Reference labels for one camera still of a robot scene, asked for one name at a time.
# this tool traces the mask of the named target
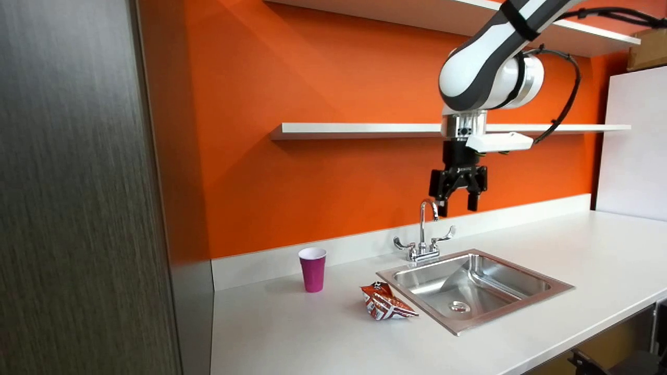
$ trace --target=black cable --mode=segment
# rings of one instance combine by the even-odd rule
[[[646,26],[652,29],[667,28],[667,18],[656,18],[651,15],[623,7],[581,8],[577,11],[565,12],[558,19],[577,17],[584,19],[589,15],[607,17],[635,25]]]
[[[554,51],[551,49],[545,49],[544,44],[542,44],[539,48],[531,49],[527,52],[524,52],[525,55],[539,55],[542,53],[548,53],[550,55],[556,55],[558,57],[561,57],[567,61],[569,61],[572,66],[574,67],[574,71],[576,73],[576,78],[574,80],[574,87],[572,88],[572,93],[570,94],[570,97],[568,98],[568,101],[565,103],[565,106],[563,107],[563,110],[560,112],[560,115],[558,118],[551,120],[551,126],[549,129],[547,129],[544,133],[540,134],[539,137],[533,141],[533,144],[536,145],[540,143],[541,141],[544,140],[544,138],[547,138],[551,133],[556,130],[556,128],[563,122],[565,117],[568,115],[570,112],[570,109],[572,108],[572,104],[574,103],[574,98],[577,96],[577,91],[579,91],[579,84],[581,84],[582,81],[582,74],[581,71],[579,70],[579,64],[577,64],[577,61],[572,58],[567,53],[563,53],[560,51]]]

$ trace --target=sink drain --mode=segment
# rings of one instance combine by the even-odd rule
[[[469,312],[470,306],[461,301],[454,301],[450,304],[450,310],[453,312]]]

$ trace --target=crumpled wrapper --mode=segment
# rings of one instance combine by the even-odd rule
[[[405,302],[394,297],[389,284],[374,282],[369,286],[362,286],[366,310],[375,320],[405,319],[419,316]]]

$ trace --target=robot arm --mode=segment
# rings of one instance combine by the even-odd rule
[[[477,211],[480,194],[487,189],[487,168],[478,166],[482,153],[528,149],[533,144],[532,138],[518,133],[485,134],[486,111],[516,108],[537,95],[544,80],[542,63],[519,52],[581,1],[506,0],[443,65],[439,83],[445,102],[446,168],[431,172],[429,186],[439,216],[447,216],[449,197],[460,188],[468,191],[468,209]]]

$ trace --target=cardboard box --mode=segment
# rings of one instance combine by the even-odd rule
[[[630,48],[628,71],[667,65],[667,29],[643,30],[633,34],[642,44]]]

